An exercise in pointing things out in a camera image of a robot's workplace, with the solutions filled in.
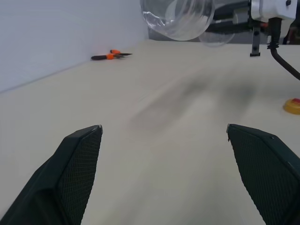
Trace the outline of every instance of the table surface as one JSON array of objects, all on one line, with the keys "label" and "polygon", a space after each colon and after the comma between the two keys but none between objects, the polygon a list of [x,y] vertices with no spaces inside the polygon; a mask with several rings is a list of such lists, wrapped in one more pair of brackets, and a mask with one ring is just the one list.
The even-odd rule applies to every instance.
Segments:
[{"label": "table surface", "polygon": [[[300,81],[261,46],[146,41],[0,94],[0,214],[75,130],[102,124],[83,225],[263,225],[226,126],[278,135],[300,155]],[[298,46],[278,52],[300,69]]]}]

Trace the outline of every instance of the orange-handled pliers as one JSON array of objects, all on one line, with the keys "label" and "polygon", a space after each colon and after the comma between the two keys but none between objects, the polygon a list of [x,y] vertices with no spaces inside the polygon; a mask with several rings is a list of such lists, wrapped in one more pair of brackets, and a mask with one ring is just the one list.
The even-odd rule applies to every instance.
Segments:
[{"label": "orange-handled pliers", "polygon": [[93,56],[92,60],[113,60],[124,58],[125,56],[132,55],[131,53],[121,53],[119,50],[112,49],[110,54]]}]

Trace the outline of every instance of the black cable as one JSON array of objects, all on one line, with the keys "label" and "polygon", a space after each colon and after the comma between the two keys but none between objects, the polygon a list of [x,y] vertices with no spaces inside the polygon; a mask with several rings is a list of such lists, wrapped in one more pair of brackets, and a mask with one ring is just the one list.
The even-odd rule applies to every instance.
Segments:
[{"label": "black cable", "polygon": [[294,69],[294,67],[292,67],[290,64],[288,64],[278,53],[277,53],[277,49],[271,49],[271,54],[273,56],[273,58],[283,67],[285,68],[287,71],[289,71],[295,78],[297,78],[298,80],[300,80],[300,73]]},{"label": "black cable", "polygon": [[271,54],[273,58],[288,72],[290,72],[295,78],[300,80],[300,73],[294,69],[290,64],[287,63],[277,52],[277,48],[279,47],[279,38],[281,31],[281,21],[280,18],[271,18],[269,19],[269,29],[271,40],[268,45],[268,49],[271,50]]}]

